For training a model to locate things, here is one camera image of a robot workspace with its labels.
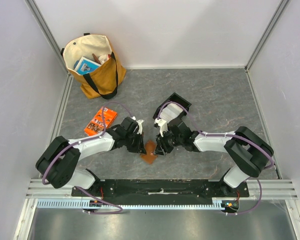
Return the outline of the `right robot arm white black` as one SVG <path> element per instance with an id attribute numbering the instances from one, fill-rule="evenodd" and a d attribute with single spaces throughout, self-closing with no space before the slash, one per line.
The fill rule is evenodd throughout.
<path id="1" fill-rule="evenodd" d="M 225 133 L 207 133 L 191 130 L 180 118 L 171 121 L 156 119 L 159 128 L 156 136 L 155 155 L 167 155 L 176 147 L 188 152 L 221 152 L 232 158 L 235 166 L 221 179 L 219 191 L 232 196 L 237 187 L 248 178 L 258 178 L 260 173 L 274 165 L 272 147 L 246 126 Z"/>

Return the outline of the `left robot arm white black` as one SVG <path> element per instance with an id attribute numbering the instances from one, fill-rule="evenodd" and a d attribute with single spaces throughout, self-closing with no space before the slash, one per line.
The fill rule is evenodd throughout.
<path id="1" fill-rule="evenodd" d="M 79 167 L 79 161 L 122 147 L 130 153 L 145 154 L 143 122 L 126 117 L 121 124 L 93 136 L 79 139 L 57 136 L 35 164 L 42 174 L 42 184 L 55 189 L 66 185 L 81 187 L 88 196 L 96 196 L 100 192 L 99 179 L 91 170 Z"/>

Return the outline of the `brown leather card holder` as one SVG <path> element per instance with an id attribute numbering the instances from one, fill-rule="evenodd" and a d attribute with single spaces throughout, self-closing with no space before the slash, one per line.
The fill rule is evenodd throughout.
<path id="1" fill-rule="evenodd" d="M 152 140 L 148 140 L 147 143 L 145 144 L 144 148 L 146 153 L 145 154 L 141 154 L 140 157 L 142 158 L 142 160 L 151 165 L 154 163 L 154 161 L 157 159 L 157 155 L 155 155 L 155 149 L 156 149 L 156 143 Z"/>

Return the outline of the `black card box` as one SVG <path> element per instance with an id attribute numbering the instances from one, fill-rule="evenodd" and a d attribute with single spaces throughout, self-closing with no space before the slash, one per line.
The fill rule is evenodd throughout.
<path id="1" fill-rule="evenodd" d="M 170 95 L 161 105 L 156 109 L 153 119 L 163 119 L 167 122 L 175 118 L 182 118 L 187 115 L 187 111 L 190 109 L 192 104 L 185 100 L 183 97 L 178 95 L 177 93 L 173 93 Z"/>

